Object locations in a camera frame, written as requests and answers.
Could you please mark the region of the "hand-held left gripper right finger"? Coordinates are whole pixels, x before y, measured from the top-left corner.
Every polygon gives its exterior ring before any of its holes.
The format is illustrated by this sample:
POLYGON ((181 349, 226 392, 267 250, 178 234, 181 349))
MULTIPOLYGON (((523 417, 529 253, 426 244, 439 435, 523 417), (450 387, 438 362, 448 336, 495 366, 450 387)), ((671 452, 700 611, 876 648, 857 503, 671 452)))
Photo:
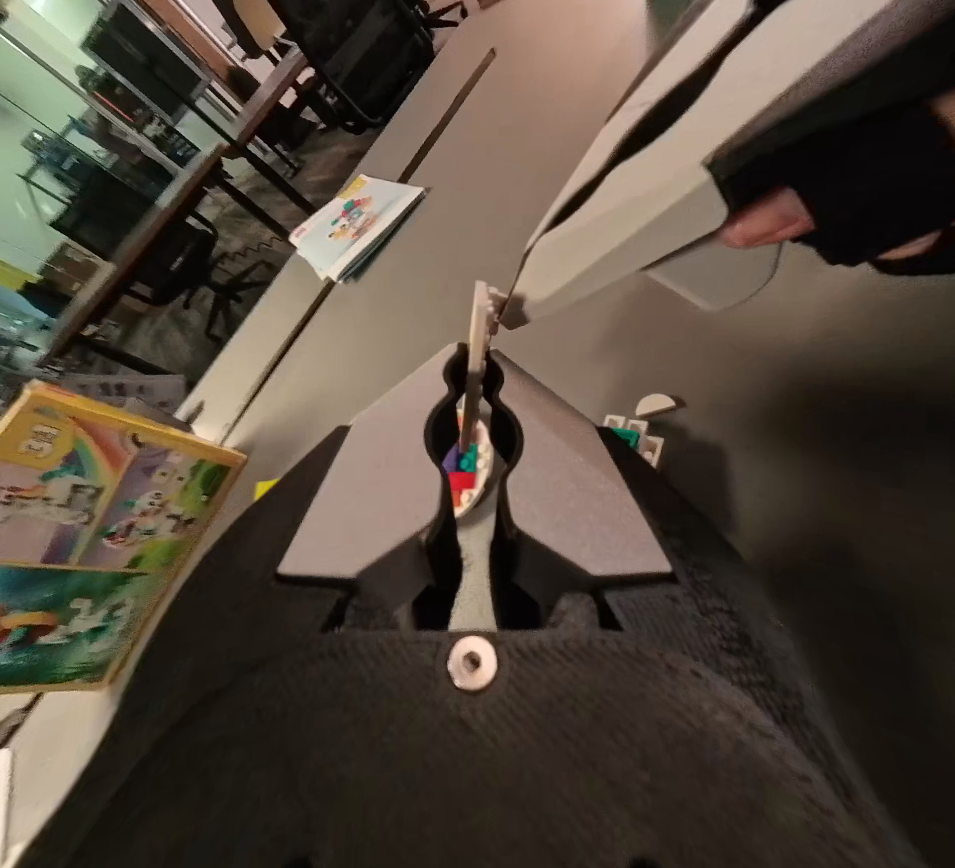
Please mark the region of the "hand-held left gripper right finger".
POLYGON ((489 556, 501 630, 543 627, 566 596, 669 582, 672 566, 598 427, 501 351, 484 399, 502 470, 489 556))

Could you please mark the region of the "dark wooden desk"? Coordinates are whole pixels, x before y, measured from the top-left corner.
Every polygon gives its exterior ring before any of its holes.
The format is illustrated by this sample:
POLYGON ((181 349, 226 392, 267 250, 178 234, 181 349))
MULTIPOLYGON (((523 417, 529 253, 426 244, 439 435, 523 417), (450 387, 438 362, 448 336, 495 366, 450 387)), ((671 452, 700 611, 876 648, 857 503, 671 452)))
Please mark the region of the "dark wooden desk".
POLYGON ((126 287, 133 284, 137 272, 144 265, 148 251, 175 222, 186 217, 189 207, 197 204, 211 187, 225 191, 234 203, 275 237, 282 240, 288 238, 289 230, 226 179, 221 166, 228 153, 235 153, 243 158, 304 216, 309 217, 317 212, 316 205, 308 197, 250 148, 250 142, 269 113, 275 110, 281 98, 296 85, 299 76, 304 74, 307 67, 308 62, 303 51, 293 47, 272 70, 266 81, 257 87, 229 130, 205 115, 197 106, 192 106, 192 110, 220 136, 219 142, 209 151, 198 154, 197 158, 177 175, 171 185, 161 193, 158 202, 152 205, 136 224, 130 237, 119 249, 116 259, 108 267, 98 271, 91 282, 70 302, 57 320, 46 349, 35 362, 39 368, 51 367, 74 346, 81 344, 96 347, 96 352, 102 357, 125 363, 126 354, 101 340, 95 341, 92 337, 93 329, 97 328, 112 310, 125 293, 126 287))

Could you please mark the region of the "person's right hand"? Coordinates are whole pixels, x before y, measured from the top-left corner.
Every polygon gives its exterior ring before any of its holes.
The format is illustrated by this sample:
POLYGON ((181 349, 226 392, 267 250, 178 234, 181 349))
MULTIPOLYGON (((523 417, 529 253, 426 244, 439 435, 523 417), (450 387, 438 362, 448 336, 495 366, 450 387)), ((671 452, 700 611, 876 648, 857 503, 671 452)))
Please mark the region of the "person's right hand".
POLYGON ((800 205, 767 200, 731 217, 718 238, 728 247, 749 250, 794 241, 815 230, 812 216, 800 205))

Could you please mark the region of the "black mesh office chair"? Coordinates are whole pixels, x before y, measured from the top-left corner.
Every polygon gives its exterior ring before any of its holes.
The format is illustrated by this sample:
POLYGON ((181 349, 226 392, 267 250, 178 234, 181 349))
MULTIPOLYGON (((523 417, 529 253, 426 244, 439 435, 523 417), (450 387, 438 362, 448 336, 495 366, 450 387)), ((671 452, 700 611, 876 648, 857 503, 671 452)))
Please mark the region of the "black mesh office chair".
POLYGON ((268 1, 354 134, 384 127, 436 56, 402 0, 268 1))

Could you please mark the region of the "instruction booklet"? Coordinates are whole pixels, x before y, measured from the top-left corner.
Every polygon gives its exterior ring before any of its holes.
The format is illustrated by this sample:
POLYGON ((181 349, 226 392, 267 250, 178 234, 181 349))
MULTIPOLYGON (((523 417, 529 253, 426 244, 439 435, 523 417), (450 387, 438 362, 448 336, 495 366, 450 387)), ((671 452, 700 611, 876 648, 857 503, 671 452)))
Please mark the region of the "instruction booklet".
POLYGON ((426 195, 424 187, 359 174, 289 242, 320 278, 340 285, 361 272, 426 195))

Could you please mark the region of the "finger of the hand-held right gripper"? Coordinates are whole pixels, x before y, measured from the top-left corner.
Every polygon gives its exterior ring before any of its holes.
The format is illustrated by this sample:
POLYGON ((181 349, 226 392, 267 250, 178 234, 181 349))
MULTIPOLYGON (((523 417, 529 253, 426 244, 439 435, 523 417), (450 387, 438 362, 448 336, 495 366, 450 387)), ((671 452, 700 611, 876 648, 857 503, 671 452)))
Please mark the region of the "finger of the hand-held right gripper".
POLYGON ((632 82, 531 240, 576 213, 615 168, 684 116, 765 15, 757 0, 696 0, 632 82))
POLYGON ((716 311, 747 301, 775 274, 782 245, 765 255, 732 255, 715 240, 736 205, 730 185, 714 194, 693 156, 715 125, 682 122, 685 134, 659 137, 615 168, 579 210, 538 241, 528 241, 499 316, 515 329, 553 314, 635 273, 698 307, 716 311))

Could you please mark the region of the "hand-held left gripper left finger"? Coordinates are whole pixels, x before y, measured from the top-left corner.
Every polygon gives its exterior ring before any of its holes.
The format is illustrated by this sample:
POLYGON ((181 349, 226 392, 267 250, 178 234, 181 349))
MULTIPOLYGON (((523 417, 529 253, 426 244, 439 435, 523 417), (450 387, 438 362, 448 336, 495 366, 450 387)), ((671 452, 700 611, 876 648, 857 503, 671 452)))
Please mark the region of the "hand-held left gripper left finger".
POLYGON ((464 345, 448 345, 344 433, 277 568, 346 591, 426 630, 448 627, 462 563, 443 460, 457 442, 464 345))

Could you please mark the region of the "white brick assembly teal brick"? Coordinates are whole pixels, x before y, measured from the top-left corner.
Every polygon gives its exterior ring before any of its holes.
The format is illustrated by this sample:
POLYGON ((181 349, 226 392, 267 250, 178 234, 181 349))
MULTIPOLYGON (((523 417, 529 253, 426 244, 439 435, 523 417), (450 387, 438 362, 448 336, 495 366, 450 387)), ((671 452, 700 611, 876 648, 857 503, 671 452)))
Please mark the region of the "white brick assembly teal brick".
POLYGON ((684 404, 680 400, 668 394, 648 394, 640 399, 630 416, 607 414, 602 428, 616 434, 653 469, 658 469, 665 440, 662 435, 653 431, 653 422, 672 415, 683 407, 684 404))

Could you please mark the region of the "colourful toy set box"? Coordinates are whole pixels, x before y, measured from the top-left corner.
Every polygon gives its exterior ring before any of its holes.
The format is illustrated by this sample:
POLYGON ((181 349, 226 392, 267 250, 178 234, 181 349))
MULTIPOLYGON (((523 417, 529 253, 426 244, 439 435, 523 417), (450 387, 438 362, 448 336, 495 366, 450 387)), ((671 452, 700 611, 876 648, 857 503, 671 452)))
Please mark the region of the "colourful toy set box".
POLYGON ((2 695, 112 682, 246 457, 37 380, 1 420, 2 695))

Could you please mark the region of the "round rainbow brick plate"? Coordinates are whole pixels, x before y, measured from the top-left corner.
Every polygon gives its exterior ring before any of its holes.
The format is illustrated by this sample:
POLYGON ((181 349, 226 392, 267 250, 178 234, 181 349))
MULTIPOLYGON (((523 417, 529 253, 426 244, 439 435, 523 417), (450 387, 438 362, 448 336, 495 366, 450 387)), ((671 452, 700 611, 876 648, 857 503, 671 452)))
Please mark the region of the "round rainbow brick plate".
POLYGON ((469 514, 482 500, 495 463, 489 418, 478 415, 472 425, 470 448, 464 452, 455 442, 447 451, 442 467, 449 480, 456 520, 469 514))

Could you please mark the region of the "white brick plate with bracket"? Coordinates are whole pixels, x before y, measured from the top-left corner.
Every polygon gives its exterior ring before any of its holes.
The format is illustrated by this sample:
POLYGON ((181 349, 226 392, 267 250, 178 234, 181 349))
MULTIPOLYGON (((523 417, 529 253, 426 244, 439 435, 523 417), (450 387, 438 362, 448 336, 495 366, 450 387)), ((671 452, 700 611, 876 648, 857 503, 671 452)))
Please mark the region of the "white brick plate with bracket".
POLYGON ((482 397, 486 358, 496 335, 507 296, 484 281, 476 281, 468 338, 468 359, 460 422, 460 450, 466 453, 474 442, 482 397))

